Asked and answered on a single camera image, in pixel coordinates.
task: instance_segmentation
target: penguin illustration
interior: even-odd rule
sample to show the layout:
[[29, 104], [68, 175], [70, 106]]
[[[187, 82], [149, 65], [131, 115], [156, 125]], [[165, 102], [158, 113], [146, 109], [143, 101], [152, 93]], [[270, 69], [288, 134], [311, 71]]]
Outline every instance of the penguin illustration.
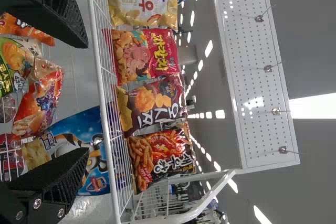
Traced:
[[96, 134], [92, 137], [92, 143], [84, 143], [79, 140], [75, 135], [71, 133], [64, 133], [55, 136], [56, 142], [59, 144], [55, 152], [52, 154], [52, 158], [64, 155], [74, 149], [86, 147], [89, 148], [90, 154], [87, 162], [86, 170], [82, 178], [82, 185], [84, 186], [90, 173], [98, 167], [100, 173], [106, 173], [108, 171], [107, 162], [101, 157], [99, 144], [103, 142], [103, 135]]

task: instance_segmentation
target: red snack bag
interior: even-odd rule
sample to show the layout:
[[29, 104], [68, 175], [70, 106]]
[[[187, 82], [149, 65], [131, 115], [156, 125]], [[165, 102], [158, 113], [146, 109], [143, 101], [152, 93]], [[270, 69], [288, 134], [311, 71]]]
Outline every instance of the red snack bag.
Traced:
[[192, 143], [183, 125], [163, 132], [130, 136], [127, 145], [132, 158], [135, 194], [166, 177], [195, 173]]
[[104, 29], [103, 32], [110, 51], [113, 47], [119, 86], [180, 72], [171, 29], [112, 30], [111, 33]]
[[155, 123], [186, 117], [183, 76], [173, 74], [131, 92], [117, 87], [120, 122], [125, 137]]
[[31, 27], [9, 13], [4, 13], [0, 16], [0, 34], [12, 34], [31, 39], [38, 39], [49, 46], [55, 46], [54, 37]]
[[64, 71], [47, 60], [35, 59], [26, 93], [14, 118], [12, 133], [21, 138], [34, 136], [53, 122], [62, 90]]

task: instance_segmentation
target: screw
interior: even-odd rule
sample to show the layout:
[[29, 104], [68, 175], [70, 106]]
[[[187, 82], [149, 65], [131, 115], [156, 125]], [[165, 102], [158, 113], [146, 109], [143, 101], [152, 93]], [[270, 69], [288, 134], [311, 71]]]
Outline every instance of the screw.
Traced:
[[58, 218], [62, 218], [63, 215], [64, 215], [64, 208], [61, 208], [61, 209], [58, 211], [58, 215], [57, 215], [57, 217], [58, 217]]
[[15, 219], [16, 219], [16, 220], [21, 220], [22, 217], [23, 217], [23, 212], [20, 211], [20, 212], [18, 212], [18, 213], [16, 214]]
[[33, 208], [36, 210], [41, 206], [42, 200], [41, 199], [35, 199], [35, 202], [33, 204]]

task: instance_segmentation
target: white pegboard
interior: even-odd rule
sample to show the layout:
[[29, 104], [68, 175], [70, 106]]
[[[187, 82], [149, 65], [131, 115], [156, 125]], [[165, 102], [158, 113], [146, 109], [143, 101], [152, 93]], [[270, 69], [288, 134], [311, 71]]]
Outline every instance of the white pegboard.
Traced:
[[[288, 95], [271, 9], [258, 23], [255, 17], [269, 0], [215, 0], [225, 67], [233, 101], [243, 169], [299, 164], [297, 154], [280, 154], [279, 147], [297, 152]], [[265, 72], [267, 65], [276, 65]]]

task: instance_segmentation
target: cartoon character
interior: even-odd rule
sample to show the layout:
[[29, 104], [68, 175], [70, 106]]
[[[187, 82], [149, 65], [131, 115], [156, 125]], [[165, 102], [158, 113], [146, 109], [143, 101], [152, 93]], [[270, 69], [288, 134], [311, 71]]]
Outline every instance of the cartoon character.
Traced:
[[89, 148], [90, 154], [87, 162], [86, 170], [82, 178], [83, 186], [86, 183], [90, 173], [98, 167], [101, 173], [108, 171], [107, 162], [102, 159], [99, 144], [103, 142], [103, 135], [96, 134], [92, 137], [92, 143], [84, 143], [71, 133], [64, 133], [55, 136], [56, 142], [59, 144], [53, 155], [53, 159], [71, 152], [74, 149], [86, 147]]
[[135, 73], [139, 77], [146, 75], [150, 55], [149, 49], [145, 46], [135, 46], [127, 49], [124, 53], [124, 57], [127, 61], [127, 71], [129, 75], [131, 76]]

